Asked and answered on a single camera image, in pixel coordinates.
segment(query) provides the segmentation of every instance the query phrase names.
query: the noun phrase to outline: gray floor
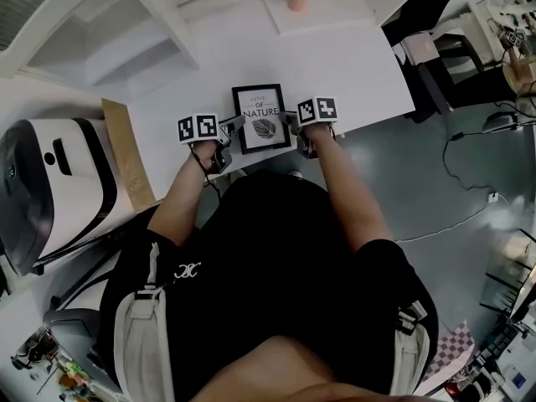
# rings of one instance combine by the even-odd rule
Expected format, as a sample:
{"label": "gray floor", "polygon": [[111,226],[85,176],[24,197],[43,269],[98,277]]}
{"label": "gray floor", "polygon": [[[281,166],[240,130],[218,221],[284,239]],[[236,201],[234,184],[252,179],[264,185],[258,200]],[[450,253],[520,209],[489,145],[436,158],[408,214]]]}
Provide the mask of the gray floor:
{"label": "gray floor", "polygon": [[[401,116],[352,131],[340,141],[376,195],[397,240],[451,227],[486,205],[485,190],[466,192],[446,174],[441,154],[446,125],[450,136],[459,131],[481,131],[486,117],[495,111],[494,105],[470,107],[455,112],[446,122],[433,116],[420,125]],[[463,138],[451,143],[446,160],[465,184],[489,183],[508,201],[523,196],[525,203],[533,202],[536,164],[532,128]],[[317,162],[308,162],[296,152],[246,171],[259,168],[278,173],[298,169],[304,178],[325,187]],[[224,180],[219,182],[221,187],[224,184]],[[209,217],[213,206],[214,194],[205,193],[200,223]],[[496,235],[493,228],[505,223],[502,210],[508,209],[500,200],[451,231],[402,244],[435,301],[442,332],[467,320],[480,342],[491,330],[496,315],[479,302]],[[529,219],[525,216],[516,224],[530,229],[532,212],[528,214]],[[381,276],[374,278],[379,290],[388,290],[381,287]]]}

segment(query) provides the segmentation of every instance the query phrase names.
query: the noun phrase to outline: white desk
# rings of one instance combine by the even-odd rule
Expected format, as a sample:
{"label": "white desk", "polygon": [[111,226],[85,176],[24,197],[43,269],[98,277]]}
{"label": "white desk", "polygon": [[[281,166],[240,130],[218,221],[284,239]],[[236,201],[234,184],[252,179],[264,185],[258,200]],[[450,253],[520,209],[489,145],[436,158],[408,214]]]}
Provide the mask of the white desk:
{"label": "white desk", "polygon": [[[341,117],[337,134],[415,109],[372,15],[363,19],[360,13],[354,23],[279,35],[262,0],[251,0],[193,21],[190,28],[201,69],[190,69],[176,59],[162,63],[178,77],[128,106],[156,199],[165,196],[188,156],[188,148],[178,144],[177,120],[205,111],[217,112],[220,120],[234,116],[234,86],[281,84],[289,111],[313,95],[335,96]],[[236,137],[228,172],[291,149],[243,156]]]}

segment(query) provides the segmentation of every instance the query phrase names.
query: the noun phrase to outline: framed print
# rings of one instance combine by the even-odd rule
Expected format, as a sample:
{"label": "framed print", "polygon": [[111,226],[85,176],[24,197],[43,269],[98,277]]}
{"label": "framed print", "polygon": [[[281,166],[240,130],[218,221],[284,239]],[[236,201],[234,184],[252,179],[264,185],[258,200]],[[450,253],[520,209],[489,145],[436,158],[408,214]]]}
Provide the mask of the framed print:
{"label": "framed print", "polygon": [[291,145],[289,128],[279,120],[279,112],[285,111],[280,85],[233,88],[233,100],[236,115],[245,116],[245,124],[239,131],[242,153]]}

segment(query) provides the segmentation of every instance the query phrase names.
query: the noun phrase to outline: hand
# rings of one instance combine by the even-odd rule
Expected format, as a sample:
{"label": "hand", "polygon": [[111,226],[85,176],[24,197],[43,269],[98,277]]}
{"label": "hand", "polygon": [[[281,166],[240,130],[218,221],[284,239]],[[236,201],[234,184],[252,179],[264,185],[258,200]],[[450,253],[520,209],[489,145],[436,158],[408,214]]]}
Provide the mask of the hand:
{"label": "hand", "polygon": [[210,170],[212,167],[212,156],[216,152],[218,143],[215,140],[207,140],[205,142],[195,142],[193,144],[193,151],[201,160],[201,163],[205,169]]}
{"label": "hand", "polygon": [[325,122],[307,125],[305,128],[303,128],[303,133],[313,144],[332,138],[329,125]]}

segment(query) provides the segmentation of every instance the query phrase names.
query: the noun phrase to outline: checkered cloth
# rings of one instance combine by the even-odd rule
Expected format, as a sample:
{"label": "checkered cloth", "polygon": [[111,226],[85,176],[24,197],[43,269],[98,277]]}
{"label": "checkered cloth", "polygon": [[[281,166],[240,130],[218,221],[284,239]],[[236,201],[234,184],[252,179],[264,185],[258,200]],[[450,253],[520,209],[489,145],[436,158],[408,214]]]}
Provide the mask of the checkered cloth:
{"label": "checkered cloth", "polygon": [[454,332],[440,338],[437,343],[437,354],[432,359],[422,381],[425,382],[430,377],[439,373],[443,368],[451,364],[453,360],[459,358],[462,353],[474,347],[474,345],[475,341],[472,339],[471,331],[469,331],[465,323],[458,326]]}

